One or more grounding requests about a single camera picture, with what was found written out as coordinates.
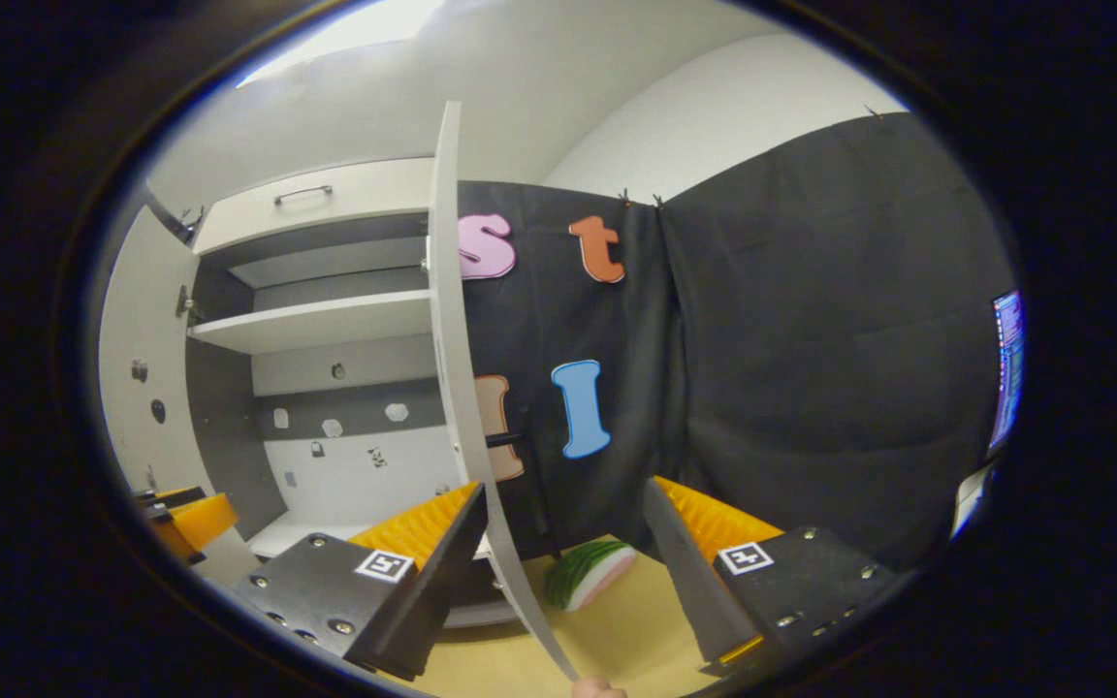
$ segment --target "ceiling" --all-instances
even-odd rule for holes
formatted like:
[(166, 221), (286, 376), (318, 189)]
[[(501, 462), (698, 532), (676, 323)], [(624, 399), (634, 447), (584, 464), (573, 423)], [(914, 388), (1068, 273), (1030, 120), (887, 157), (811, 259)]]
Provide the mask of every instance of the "ceiling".
[(173, 210), (333, 163), (433, 151), (462, 102), (459, 176), (536, 184), (648, 85), (714, 48), (785, 31), (717, 0), (447, 0), (412, 40), (227, 85), (151, 171)]

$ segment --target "toy watermelon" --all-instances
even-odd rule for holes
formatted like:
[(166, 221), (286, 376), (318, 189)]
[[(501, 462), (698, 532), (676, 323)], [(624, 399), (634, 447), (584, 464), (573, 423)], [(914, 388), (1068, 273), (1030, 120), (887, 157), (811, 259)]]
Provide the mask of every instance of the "toy watermelon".
[(684, 487), (665, 477), (652, 476), (652, 480), (661, 486), (666, 498), (670, 499), (679, 518), (687, 525), (688, 533), (693, 534), (693, 541), (700, 548), (705, 562), (710, 565), (714, 564), (717, 552), (724, 547), (756, 543), (783, 534), (779, 527), (767, 525), (728, 504), (718, 503), (713, 496), (691, 487)]
[(468, 504), (478, 485), (478, 481), (470, 481), (446, 495), (435, 496), (426, 504), (362, 530), (347, 539), (347, 543), (407, 555), (416, 560), (417, 570), (424, 570), (424, 563), (429, 561), (438, 543), (442, 542), (442, 536), (447, 535), (447, 529), (465, 508), (465, 504)]
[(545, 597), (553, 606), (576, 611), (626, 573), (637, 552), (621, 541), (593, 541), (563, 554), (546, 573)]

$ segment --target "open cabinet door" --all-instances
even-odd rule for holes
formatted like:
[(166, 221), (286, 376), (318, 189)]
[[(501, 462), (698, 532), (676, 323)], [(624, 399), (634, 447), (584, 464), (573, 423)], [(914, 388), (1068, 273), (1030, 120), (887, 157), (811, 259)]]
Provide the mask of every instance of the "open cabinet door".
[[(213, 495), (192, 430), (185, 341), (198, 256), (142, 208), (116, 257), (98, 336), (98, 383), (106, 429), (132, 489), (201, 487)], [(223, 533), (194, 571), (231, 584), (258, 565), (239, 532)]]
[(442, 131), (433, 166), (433, 203), (430, 208), (429, 252), (431, 322), (438, 358), (438, 380), (442, 384), (443, 411), (451, 432), (456, 459), (467, 480), (483, 481), (488, 507), (487, 539), (490, 565), (503, 593), (524, 627), (545, 647), (546, 653), (571, 680), (577, 680), (575, 668), (563, 653), (541, 604), (533, 595), (515, 542), (503, 513), (496, 477), (490, 467), (489, 451), (480, 422), (474, 366), (468, 348), (468, 326), (465, 318), (465, 293), (459, 272), (458, 221), (458, 102), (447, 102)]

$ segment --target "hand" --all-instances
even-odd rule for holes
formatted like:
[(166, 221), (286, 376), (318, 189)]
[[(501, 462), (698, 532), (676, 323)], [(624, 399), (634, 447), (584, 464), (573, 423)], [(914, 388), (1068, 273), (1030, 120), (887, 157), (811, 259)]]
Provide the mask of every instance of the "hand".
[(604, 676), (585, 676), (571, 685), (571, 698), (629, 698), (627, 690), (611, 688)]

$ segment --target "orange letter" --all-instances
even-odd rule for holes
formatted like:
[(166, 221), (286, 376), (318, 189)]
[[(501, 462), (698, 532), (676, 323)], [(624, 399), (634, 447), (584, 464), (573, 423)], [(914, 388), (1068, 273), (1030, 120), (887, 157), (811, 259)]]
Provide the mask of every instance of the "orange letter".
[(602, 283), (623, 281), (623, 265), (611, 261), (611, 242), (618, 243), (620, 233), (608, 229), (602, 217), (581, 218), (567, 232), (580, 239), (580, 256), (589, 276)]

